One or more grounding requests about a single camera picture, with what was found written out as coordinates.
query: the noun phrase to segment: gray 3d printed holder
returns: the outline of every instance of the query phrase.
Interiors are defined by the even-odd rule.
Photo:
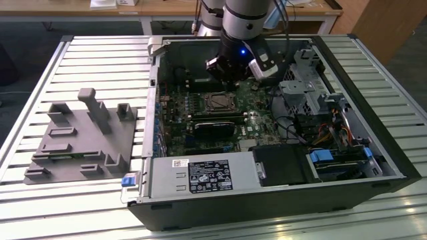
[[[93,88],[79,91],[88,111],[52,103],[24,184],[121,178],[129,171],[137,109],[128,103],[105,108],[95,94]]]

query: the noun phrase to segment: motherboard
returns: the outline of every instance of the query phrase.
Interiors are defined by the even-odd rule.
[[[164,86],[160,103],[168,156],[245,152],[281,142],[268,109],[269,93],[253,86],[249,80],[231,92]]]

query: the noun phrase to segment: barcode sticker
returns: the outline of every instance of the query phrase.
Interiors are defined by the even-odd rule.
[[[172,168],[188,167],[188,159],[175,159],[172,161]]]

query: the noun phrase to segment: wooden desk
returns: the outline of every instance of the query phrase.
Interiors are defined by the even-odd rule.
[[[136,6],[117,5],[117,9],[91,11],[91,0],[0,0],[0,16],[121,16],[139,15],[144,0]]]
[[[139,21],[143,34],[152,35],[152,21],[192,21],[196,0],[139,0],[136,6],[91,11],[89,0],[0,0],[0,22],[97,22]],[[289,21],[319,22],[319,34],[331,31],[341,10],[332,9],[325,0],[287,7]]]

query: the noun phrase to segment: green motherboard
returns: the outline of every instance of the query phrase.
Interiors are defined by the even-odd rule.
[[[251,146],[281,142],[268,109],[271,97],[263,88],[253,89],[252,81],[240,82],[233,92],[191,93],[184,87],[169,91],[160,97],[169,157],[240,152]],[[221,113],[227,112],[235,116],[223,116]],[[235,122],[232,135],[195,139],[192,131],[196,123],[229,121]]]

